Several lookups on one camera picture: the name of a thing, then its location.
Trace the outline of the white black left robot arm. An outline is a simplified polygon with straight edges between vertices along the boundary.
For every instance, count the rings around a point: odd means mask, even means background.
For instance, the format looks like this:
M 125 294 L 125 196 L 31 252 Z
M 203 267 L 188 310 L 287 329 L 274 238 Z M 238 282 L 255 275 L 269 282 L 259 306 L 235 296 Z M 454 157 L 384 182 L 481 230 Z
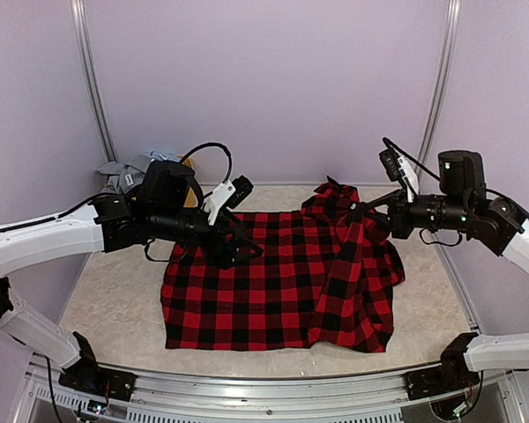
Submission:
M 106 374 L 88 341 L 23 301 L 9 275 L 67 256 L 148 247 L 155 240 L 198 247 L 209 264 L 230 269 L 263 253 L 231 213 L 251 191 L 240 176 L 204 195 L 192 168 L 154 161 L 135 194 L 97 194 L 68 211 L 0 226 L 0 330 L 70 372 L 84 390 L 100 390 Z

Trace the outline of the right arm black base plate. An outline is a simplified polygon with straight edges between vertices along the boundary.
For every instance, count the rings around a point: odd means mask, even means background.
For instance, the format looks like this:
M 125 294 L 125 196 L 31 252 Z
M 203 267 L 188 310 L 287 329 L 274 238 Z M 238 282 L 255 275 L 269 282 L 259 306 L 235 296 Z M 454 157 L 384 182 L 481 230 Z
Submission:
M 480 379 L 478 373 L 459 373 L 454 370 L 445 370 L 443 366 L 428 367 L 404 374 L 406 393 L 410 401 L 463 390 L 470 384 L 478 384 Z

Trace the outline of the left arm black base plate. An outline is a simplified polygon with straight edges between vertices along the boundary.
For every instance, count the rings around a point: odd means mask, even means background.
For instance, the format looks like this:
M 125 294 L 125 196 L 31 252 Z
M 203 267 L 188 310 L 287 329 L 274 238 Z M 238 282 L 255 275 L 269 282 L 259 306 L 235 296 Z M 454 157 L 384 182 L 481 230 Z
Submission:
M 136 380 L 133 373 L 105 367 L 64 370 L 59 377 L 64 387 L 124 402 L 130 402 Z

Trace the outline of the yellow plastic basket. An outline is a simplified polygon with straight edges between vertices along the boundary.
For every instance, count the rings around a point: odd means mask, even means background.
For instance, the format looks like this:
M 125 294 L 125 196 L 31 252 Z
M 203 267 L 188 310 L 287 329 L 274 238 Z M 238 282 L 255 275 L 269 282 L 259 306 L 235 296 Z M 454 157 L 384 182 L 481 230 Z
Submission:
M 187 158 L 185 155 L 179 155 L 178 159 L 180 164 L 190 170 L 190 175 L 187 175 L 185 177 L 187 184 L 187 195 L 184 207 L 188 209 L 199 210 L 203 203 L 203 194 L 201 187 L 196 180 L 196 173 L 194 170 L 193 162 L 191 158 Z

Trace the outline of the red black plaid shirt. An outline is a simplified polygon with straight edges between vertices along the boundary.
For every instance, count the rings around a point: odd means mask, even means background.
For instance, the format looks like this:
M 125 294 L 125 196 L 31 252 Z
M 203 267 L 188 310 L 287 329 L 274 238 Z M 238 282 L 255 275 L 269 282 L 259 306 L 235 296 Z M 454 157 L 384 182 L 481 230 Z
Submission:
M 160 289 L 165 346 L 256 352 L 326 342 L 382 353 L 405 269 L 358 190 L 328 179 L 295 211 L 242 212 L 262 250 L 222 270 L 175 246 Z

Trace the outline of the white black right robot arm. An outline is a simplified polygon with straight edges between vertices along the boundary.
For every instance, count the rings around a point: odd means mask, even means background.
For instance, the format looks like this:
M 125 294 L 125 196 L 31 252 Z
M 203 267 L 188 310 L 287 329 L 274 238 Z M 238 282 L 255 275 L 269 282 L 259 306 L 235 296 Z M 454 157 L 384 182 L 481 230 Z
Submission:
M 406 239 L 414 230 L 449 230 L 461 240 L 481 242 L 496 256 L 529 275 L 529 213 L 514 200 L 487 197 L 483 161 L 477 152 L 453 150 L 438 155 L 440 194 L 419 191 L 407 156 L 392 145 L 379 159 L 400 188 L 366 205 L 387 208 L 391 236 Z M 458 335 L 441 353 L 438 366 L 405 375 L 407 395 L 419 399 L 461 390 L 481 381 L 486 370 L 529 370 L 529 332 L 491 336 Z

